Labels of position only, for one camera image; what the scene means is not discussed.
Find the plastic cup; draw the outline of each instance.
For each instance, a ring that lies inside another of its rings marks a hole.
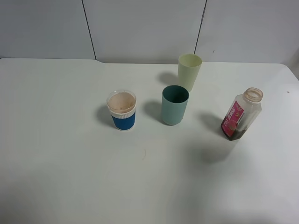
[[[107,98],[107,106],[116,128],[126,131],[135,123],[136,96],[129,90],[115,90]]]
[[[187,107],[189,92],[182,86],[170,85],[162,92],[162,120],[168,125],[182,121]]]
[[[179,85],[190,92],[201,67],[202,60],[194,54],[181,55],[178,58]]]

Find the teal cup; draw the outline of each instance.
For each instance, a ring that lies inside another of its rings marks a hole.
[[[176,125],[183,119],[189,92],[182,86],[170,85],[162,92],[162,120]]]

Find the red label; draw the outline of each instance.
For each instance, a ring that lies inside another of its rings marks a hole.
[[[235,132],[238,123],[241,121],[241,118],[244,116],[244,110],[241,108],[241,106],[238,104],[237,101],[235,101],[232,109],[229,111],[227,116],[225,117],[225,120],[222,125],[222,129],[224,132],[231,137],[232,134]]]

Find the pale yellow cup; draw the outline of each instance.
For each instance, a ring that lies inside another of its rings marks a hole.
[[[201,64],[201,58],[194,54],[185,54],[178,58],[178,83],[188,92],[192,90]]]

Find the clear plastic bottle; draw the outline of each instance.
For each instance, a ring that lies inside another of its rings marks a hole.
[[[221,129],[230,141],[241,138],[262,111],[262,98],[263,92],[257,88],[249,88],[235,97],[221,123]]]

